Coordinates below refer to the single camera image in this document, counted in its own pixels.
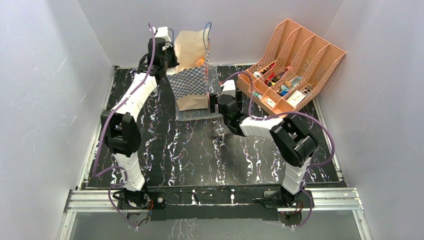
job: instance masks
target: black tabletop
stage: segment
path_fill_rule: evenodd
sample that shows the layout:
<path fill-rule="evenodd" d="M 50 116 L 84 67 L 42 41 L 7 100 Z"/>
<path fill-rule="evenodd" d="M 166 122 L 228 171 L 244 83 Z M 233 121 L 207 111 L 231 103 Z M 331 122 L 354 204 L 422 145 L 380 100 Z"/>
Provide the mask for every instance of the black tabletop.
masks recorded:
<path fill-rule="evenodd" d="M 243 71 L 249 65 L 217 66 L 219 80 Z M 130 87 L 136 71 L 118 69 L 106 109 L 112 109 Z M 243 110 L 249 99 L 243 96 Z M 318 119 L 314 103 L 300 110 Z M 253 115 L 266 113 L 256 104 Z M 329 156 L 322 129 L 308 119 L 302 119 L 319 140 L 312 163 L 320 163 Z M 285 162 L 276 145 L 263 137 L 234 135 L 222 118 L 189 121 L 176 120 L 175 98 L 168 82 L 161 82 L 147 99 L 137 125 L 141 133 L 138 158 L 148 186 L 215 186 L 281 183 Z M 117 161 L 105 146 L 100 153 L 97 172 L 116 166 Z M 110 171 L 99 178 L 92 173 L 83 184 L 84 189 L 108 188 L 120 182 L 121 173 Z M 338 182 L 333 164 L 314 167 L 307 176 L 309 183 Z"/>

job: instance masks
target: paper bag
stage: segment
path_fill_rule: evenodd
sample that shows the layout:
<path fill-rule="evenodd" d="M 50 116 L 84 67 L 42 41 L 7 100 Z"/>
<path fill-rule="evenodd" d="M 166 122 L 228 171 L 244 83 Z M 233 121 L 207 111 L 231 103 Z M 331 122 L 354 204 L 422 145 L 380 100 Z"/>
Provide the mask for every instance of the paper bag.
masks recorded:
<path fill-rule="evenodd" d="M 198 32 L 181 31 L 175 39 L 174 48 L 179 66 L 176 74 L 167 77 L 180 111 L 209 107 L 209 31 L 210 27 Z M 203 65 L 196 66 L 199 59 L 204 59 Z"/>

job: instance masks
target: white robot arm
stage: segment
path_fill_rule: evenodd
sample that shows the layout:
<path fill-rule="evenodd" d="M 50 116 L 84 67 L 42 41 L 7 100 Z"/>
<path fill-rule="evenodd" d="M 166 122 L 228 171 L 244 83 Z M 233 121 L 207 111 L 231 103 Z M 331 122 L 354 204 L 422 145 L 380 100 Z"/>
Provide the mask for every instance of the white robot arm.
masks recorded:
<path fill-rule="evenodd" d="M 127 181 L 123 187 L 128 191 L 141 191 L 145 184 L 145 178 L 139 165 L 138 148 L 141 136 L 136 121 L 149 95 L 157 88 L 162 78 L 166 77 L 167 71 L 168 73 L 173 72 L 178 65 L 170 41 L 168 28 L 158 28 L 155 33 L 154 56 L 152 56 L 153 42 L 150 39 L 149 53 L 141 59 L 131 86 L 112 110 L 118 108 L 125 99 L 127 99 L 126 103 L 116 110 L 108 126 L 104 126 L 104 124 L 111 112 L 104 111 L 101 116 L 103 128 L 107 128 L 104 143 L 113 153 L 118 165 L 124 169 L 121 171 L 126 172 Z M 153 58 L 153 68 L 148 73 L 147 63 L 144 63 L 146 58 L 148 62 Z"/>
<path fill-rule="evenodd" d="M 233 80 L 223 84 L 222 95 L 212 95 L 211 110 L 215 105 L 222 114 L 225 125 L 239 136 L 258 136 L 271 139 L 278 147 L 286 162 L 284 180 L 281 184 L 279 202 L 292 206 L 303 189 L 304 176 L 318 147 L 318 141 L 312 132 L 294 116 L 258 120 L 254 116 L 246 116 L 241 111 L 241 92 L 236 90 Z"/>

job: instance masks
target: wire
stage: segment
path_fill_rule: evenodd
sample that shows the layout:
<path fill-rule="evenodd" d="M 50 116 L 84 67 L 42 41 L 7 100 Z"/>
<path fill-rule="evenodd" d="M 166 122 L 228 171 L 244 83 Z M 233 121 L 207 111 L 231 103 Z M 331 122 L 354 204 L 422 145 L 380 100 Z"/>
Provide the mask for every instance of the wire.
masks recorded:
<path fill-rule="evenodd" d="M 208 25 L 209 25 L 209 31 L 207 32 L 207 41 L 209 42 L 209 34 L 211 33 L 211 28 L 212 28 L 212 22 L 208 22 L 208 23 L 206 23 L 206 25 L 204 26 L 204 29 L 203 29 L 203 45 L 204 45 L 204 51 L 207 53 L 208 52 L 208 50 L 207 50 L 207 48 L 206 48 L 206 42 L 205 42 L 205 32 L 206 32 L 206 29 L 208 28 Z"/>
<path fill-rule="evenodd" d="M 148 217 L 150 218 L 152 216 L 152 209 L 153 209 L 153 200 L 151 201 L 151 207 L 148 209 Z"/>
<path fill-rule="evenodd" d="M 253 83 L 252 83 L 252 79 L 250 79 L 250 92 L 252 93 L 252 95 L 253 95 Z M 266 121 L 266 120 L 270 120 L 270 119 L 275 119 L 275 118 L 279 118 L 280 116 L 283 116 L 283 115 L 288 115 L 288 114 L 294 114 L 294 115 L 298 115 L 298 116 L 302 116 L 302 117 L 305 117 L 305 118 L 307 118 L 307 119 L 309 119 L 309 120 L 311 120 L 312 122 L 314 122 L 314 123 L 316 123 L 324 132 L 325 132 L 325 134 L 327 134 L 327 136 L 328 136 L 328 139 L 329 139 L 329 141 L 330 141 L 330 146 L 328 146 L 328 147 L 331 147 L 331 152 L 330 152 L 330 156 L 327 158 L 327 160 L 325 160 L 325 161 L 323 161 L 323 162 L 321 162 L 321 163 L 316 163 L 316 164 L 310 164 L 306 169 L 306 172 L 305 172 L 305 177 L 307 176 L 307 174 L 309 173 L 309 171 L 311 170 L 311 168 L 312 167 L 321 167 L 321 166 L 324 166 L 324 165 L 327 165 L 327 164 L 329 164 L 332 160 L 333 160 L 333 157 L 334 157 L 334 154 L 335 154 L 335 152 L 336 152 L 336 150 L 335 150 L 335 145 L 334 145 L 334 139 L 333 139 L 333 136 L 331 135 L 331 133 L 328 131 L 328 129 L 324 126 L 324 124 L 322 124 L 320 121 L 318 121 L 317 119 L 315 119 L 315 118 L 313 118 L 313 117 L 311 117 L 311 116 L 309 116 L 308 114 L 305 114 L 305 113 L 302 113 L 302 112 L 297 112 L 297 111 L 285 111 L 285 112 L 282 112 L 282 113 L 279 113 L 279 114 L 275 114 L 275 115 L 272 115 L 272 116 L 270 116 L 270 117 L 255 117 L 254 118 L 254 120 L 257 120 L 257 121 Z M 311 215 L 312 215 L 312 208 L 313 208 L 313 200 L 312 200 L 312 197 L 311 197 L 311 195 L 309 195 L 304 189 L 303 189 L 303 187 L 300 189 L 301 191 L 302 191 L 302 193 L 303 194 L 305 194 L 306 196 L 308 196 L 309 197 L 309 202 L 310 202 L 310 207 L 309 207 L 309 213 L 307 214 L 307 216 L 306 216 L 306 218 L 305 218 L 305 220 L 303 221 L 303 222 L 301 222 L 299 225 L 295 225 L 295 227 L 297 228 L 297 227 L 301 227 L 301 226 L 303 226 L 308 220 L 309 220 L 309 218 L 311 217 Z"/>
<path fill-rule="evenodd" d="M 312 215 L 312 204 L 314 204 L 313 201 L 312 201 L 311 195 L 309 195 L 303 188 L 301 189 L 301 191 L 302 191 L 303 194 L 305 194 L 306 196 L 309 197 L 310 208 L 309 208 L 309 212 L 307 213 L 305 220 L 303 222 L 301 222 L 299 225 L 296 225 L 296 228 L 303 226 L 309 220 L 309 218 Z"/>
<path fill-rule="evenodd" d="M 153 30 L 153 27 L 150 24 L 150 22 L 148 23 L 148 27 L 150 28 L 151 35 L 152 35 L 152 45 L 153 45 L 152 46 L 152 56 L 154 56 L 155 55 L 155 50 L 156 50 L 155 31 Z M 147 77 L 149 76 L 149 74 L 150 74 L 150 72 L 152 70 L 152 67 L 153 67 L 153 57 L 150 60 L 150 64 L 148 65 L 147 72 L 146 72 L 146 74 L 144 76 L 144 79 L 140 82 L 139 85 L 137 85 L 134 88 L 134 90 L 131 91 L 131 93 L 129 94 L 130 96 L 133 95 L 145 83 Z M 97 147 L 97 153 L 95 155 L 95 160 L 94 160 L 94 165 L 93 165 L 93 170 L 92 170 L 92 176 L 94 178 L 98 178 L 101 175 L 103 175 L 104 173 L 106 173 L 106 172 L 108 172 L 108 171 L 110 171 L 112 169 L 119 169 L 119 170 L 122 170 L 123 171 L 124 176 L 125 176 L 125 180 L 123 181 L 123 183 L 111 185 L 109 187 L 109 190 L 107 191 L 107 193 L 108 193 L 109 201 L 112 204 L 113 208 L 123 217 L 123 219 L 125 219 L 129 223 L 130 226 L 134 227 L 137 230 L 138 229 L 138 226 L 135 225 L 133 222 L 131 222 L 129 219 L 127 219 L 125 217 L 125 215 L 117 208 L 117 206 L 115 205 L 115 203 L 114 203 L 114 201 L 112 200 L 112 197 L 111 197 L 111 190 L 113 188 L 121 188 L 121 187 L 123 187 L 126 184 L 127 180 L 128 180 L 128 174 L 125 171 L 125 168 L 123 168 L 121 166 L 111 166 L 111 167 L 108 167 L 108 168 L 104 169 L 103 171 L 101 171 L 99 173 L 96 173 L 97 172 L 97 166 L 99 164 L 100 152 L 102 150 L 103 142 L 105 140 L 105 134 L 106 134 L 106 129 L 107 129 L 106 126 L 109 125 L 109 122 L 111 121 L 112 116 L 115 115 L 115 113 L 117 112 L 117 110 L 120 107 L 122 107 L 128 101 L 128 99 L 129 99 L 129 97 L 125 98 L 115 109 L 113 109 L 112 112 L 109 114 L 109 116 L 107 116 L 106 121 L 104 122 L 104 126 L 105 127 L 103 127 L 103 129 L 101 131 L 101 134 L 100 134 L 100 139 L 99 139 L 99 143 L 98 143 L 98 147 Z"/>
<path fill-rule="evenodd" d="M 331 148 L 331 152 L 330 152 L 330 156 L 327 158 L 327 160 L 320 162 L 320 163 L 311 164 L 311 165 L 309 165 L 309 168 L 321 167 L 321 166 L 329 164 L 333 160 L 333 157 L 334 157 L 334 154 L 335 154 L 334 139 L 333 139 L 333 136 L 331 135 L 331 133 L 328 131 L 328 129 L 320 121 L 316 120 L 315 118 L 309 116 L 308 114 L 302 113 L 302 112 L 285 111 L 285 112 L 282 112 L 282 113 L 279 113 L 279 114 L 276 114 L 276 115 L 272 115 L 270 117 L 256 117 L 256 118 L 254 118 L 254 120 L 266 121 L 266 120 L 275 119 L 275 118 L 278 118 L 282 115 L 288 115 L 288 114 L 299 115 L 299 116 L 305 117 L 305 118 L 311 120 L 312 122 L 316 123 L 320 128 L 322 128 L 322 130 L 325 132 L 325 134 L 327 134 L 328 139 L 330 141 L 330 146 L 328 146 L 328 147 Z"/>
<path fill-rule="evenodd" d="M 300 209 L 298 211 L 298 213 L 302 212 L 302 210 L 304 209 L 304 202 L 302 200 L 300 200 Z"/>
<path fill-rule="evenodd" d="M 296 209 L 294 210 L 295 213 L 298 211 L 298 207 L 299 207 L 299 204 L 296 203 Z"/>
<path fill-rule="evenodd" d="M 238 74 L 244 74 L 244 75 L 246 75 L 246 76 L 249 77 L 249 80 L 250 80 L 250 102 L 249 102 L 249 109 L 248 109 L 248 113 L 247 114 L 249 116 L 252 116 L 252 106 L 253 106 L 253 81 L 252 81 L 252 77 L 249 74 L 245 73 L 244 71 L 238 71 L 238 72 L 235 72 L 235 73 L 231 74 L 224 81 L 222 81 L 222 83 L 225 83 L 231 77 L 233 77 L 234 75 L 238 75 Z"/>
<path fill-rule="evenodd" d="M 172 28 L 168 28 L 168 30 L 172 31 L 172 45 L 174 46 L 174 30 Z"/>
<path fill-rule="evenodd" d="M 140 225 L 144 222 L 144 221 L 146 221 L 146 220 L 148 220 L 149 218 L 148 217 L 146 217 L 145 219 L 143 219 L 143 220 L 141 220 L 141 222 L 137 225 L 137 227 L 140 227 Z"/>

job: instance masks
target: aluminum frame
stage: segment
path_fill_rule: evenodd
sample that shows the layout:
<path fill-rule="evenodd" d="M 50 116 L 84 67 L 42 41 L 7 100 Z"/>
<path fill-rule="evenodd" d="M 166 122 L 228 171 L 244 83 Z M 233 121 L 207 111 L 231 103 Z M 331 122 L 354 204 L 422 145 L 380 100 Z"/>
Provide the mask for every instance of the aluminum frame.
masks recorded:
<path fill-rule="evenodd" d="M 103 109 L 106 109 L 106 107 L 108 106 L 109 97 L 111 96 L 111 91 L 112 91 L 112 87 L 114 85 L 114 81 L 115 81 L 115 73 L 113 74 L 112 82 L 110 83 L 109 90 L 107 91 L 107 97 L 104 100 Z M 83 183 L 88 181 L 89 174 L 90 174 L 90 168 L 92 166 L 93 159 L 94 159 L 95 153 L 97 151 L 97 141 L 100 138 L 101 130 L 102 130 L 102 122 L 101 122 L 101 119 L 100 119 L 100 116 L 99 116 L 97 127 L 96 127 L 96 129 L 94 131 L 94 135 L 91 139 L 90 152 L 88 153 L 87 159 L 85 160 L 85 164 L 84 164 L 84 167 L 82 169 L 82 174 L 81 174 L 79 181 L 78 181 L 78 186 L 76 186 L 77 189 L 81 189 L 82 186 L 83 186 Z"/>
<path fill-rule="evenodd" d="M 311 191 L 315 203 L 313 211 L 352 211 L 356 226 L 362 240 L 371 240 L 371 234 L 364 217 L 364 207 L 355 187 L 306 188 Z M 124 213 L 146 213 L 146 209 L 122 210 Z M 293 211 L 292 208 L 278 208 L 278 212 Z M 72 190 L 64 209 L 64 219 L 58 240 L 68 240 L 71 237 L 77 213 L 115 212 L 112 207 L 108 190 Z"/>
<path fill-rule="evenodd" d="M 312 99 L 312 102 L 315 105 L 316 114 L 318 115 L 318 120 L 324 125 L 324 127 L 327 127 L 326 120 L 324 119 L 323 111 L 321 110 L 321 106 L 317 98 L 315 97 L 314 99 Z M 325 141 L 327 142 L 327 146 L 330 146 L 329 136 L 327 136 L 327 134 L 324 134 L 324 136 L 325 136 Z M 337 158 L 337 153 L 334 153 L 332 163 L 334 164 L 335 170 L 337 171 L 339 181 L 343 180 L 342 169 L 340 168 L 340 163 Z"/>

